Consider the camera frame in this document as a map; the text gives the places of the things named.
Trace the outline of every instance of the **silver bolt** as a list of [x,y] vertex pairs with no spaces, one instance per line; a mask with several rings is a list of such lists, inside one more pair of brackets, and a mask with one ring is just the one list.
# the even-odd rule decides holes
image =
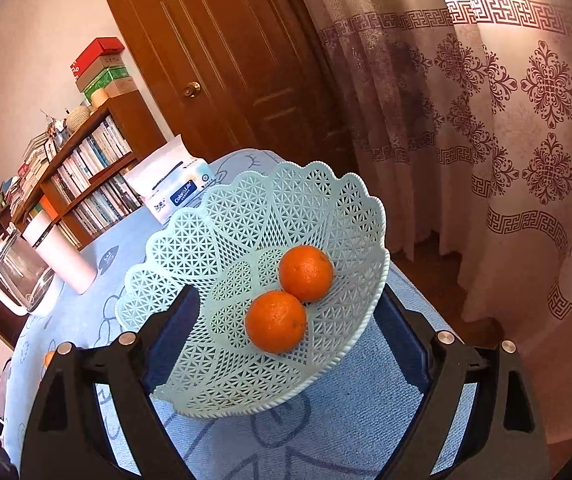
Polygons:
[[136,339],[136,334],[134,332],[124,332],[119,336],[119,344],[123,346],[132,345]]
[[508,339],[502,341],[502,348],[509,354],[514,354],[517,350],[515,343],[508,341]]
[[452,345],[455,342],[455,336],[453,336],[452,332],[449,332],[448,330],[437,332],[437,339],[444,343],[444,345]]
[[72,350],[72,343],[67,341],[65,343],[61,343],[61,345],[56,348],[56,352],[61,355],[66,355],[70,350]]

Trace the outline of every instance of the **door knob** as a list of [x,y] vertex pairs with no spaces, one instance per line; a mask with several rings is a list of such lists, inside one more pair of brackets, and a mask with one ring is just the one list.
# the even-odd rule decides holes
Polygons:
[[186,85],[186,88],[183,89],[183,94],[186,97],[197,97],[201,94],[201,85],[196,81],[191,81]]

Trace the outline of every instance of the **glass kettle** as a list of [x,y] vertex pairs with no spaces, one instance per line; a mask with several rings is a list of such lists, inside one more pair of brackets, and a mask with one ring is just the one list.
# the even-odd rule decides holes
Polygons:
[[54,270],[21,237],[13,223],[7,233],[0,237],[0,281],[14,298],[0,287],[0,300],[17,316],[25,316],[38,307],[54,278]]

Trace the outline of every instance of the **blue tablecloth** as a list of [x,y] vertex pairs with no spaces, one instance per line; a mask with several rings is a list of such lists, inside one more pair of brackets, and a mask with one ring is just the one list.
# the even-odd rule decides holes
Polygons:
[[[279,161],[271,152],[241,150],[211,167],[218,182],[228,183],[248,169],[266,173]],[[143,261],[146,240],[160,228],[145,208],[121,221],[83,250],[99,268],[89,290],[79,296],[65,286],[49,316],[28,319],[12,357],[5,410],[5,447],[17,466],[32,402],[45,372],[45,354],[63,341],[91,348],[115,339],[121,330],[114,305],[124,292],[124,275]],[[449,329],[393,264],[388,283],[407,308],[424,314],[435,329]],[[474,391],[474,385],[464,387],[435,470],[452,464]],[[98,396],[118,463],[136,472],[109,387],[98,386]],[[374,478],[402,438],[420,401],[421,393],[405,382],[374,320],[339,365],[292,400],[267,412],[196,420],[177,415],[169,403],[153,399],[170,438],[199,480]]]

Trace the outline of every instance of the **red box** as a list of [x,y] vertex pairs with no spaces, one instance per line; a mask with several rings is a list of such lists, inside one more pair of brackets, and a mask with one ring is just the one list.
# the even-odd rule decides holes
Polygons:
[[99,56],[118,54],[122,52],[124,48],[118,38],[95,38],[79,55],[76,61],[70,65],[74,80],[76,81]]

